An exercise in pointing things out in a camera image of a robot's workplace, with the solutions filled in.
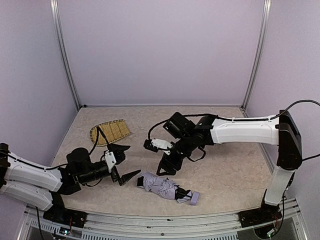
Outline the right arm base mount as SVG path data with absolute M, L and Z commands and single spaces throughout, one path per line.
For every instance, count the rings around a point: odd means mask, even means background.
M 279 205 L 262 205 L 258 208 L 240 211 L 238 213 L 242 228 L 260 225 L 282 218 Z

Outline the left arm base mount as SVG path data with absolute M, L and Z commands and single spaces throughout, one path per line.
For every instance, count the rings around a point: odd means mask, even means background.
M 87 215 L 84 211 L 52 206 L 43 213 L 43 218 L 69 227 L 83 228 Z

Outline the lilac folding umbrella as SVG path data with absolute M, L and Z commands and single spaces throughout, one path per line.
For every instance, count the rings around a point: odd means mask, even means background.
M 164 199 L 173 200 L 179 204 L 189 202 L 195 206 L 200 198 L 200 193 L 181 188 L 175 181 L 168 178 L 156 176 L 150 172 L 142 173 L 136 182 L 138 188 L 146 192 L 154 193 Z

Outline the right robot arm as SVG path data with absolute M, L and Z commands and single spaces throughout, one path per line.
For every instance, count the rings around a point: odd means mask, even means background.
M 301 135 L 289 112 L 259 118 L 224 118 L 201 114 L 197 123 L 175 112 L 163 122 L 163 128 L 177 141 L 150 140 L 153 151 L 163 151 L 159 168 L 164 175 L 175 175 L 183 160 L 194 150 L 225 143 L 259 143 L 278 147 L 278 158 L 263 202 L 277 206 L 295 171 L 302 165 Z

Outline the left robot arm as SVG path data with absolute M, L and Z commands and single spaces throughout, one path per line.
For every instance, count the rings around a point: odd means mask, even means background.
M 124 185 L 139 170 L 120 176 L 117 165 L 125 158 L 128 145 L 111 144 L 101 160 L 92 162 L 90 152 L 83 147 L 74 149 L 66 156 L 65 164 L 47 167 L 23 159 L 9 151 L 6 143 L 0 145 L 0 193 L 42 211 L 52 207 L 63 208 L 63 195 L 79 192 L 82 186 L 110 177 Z

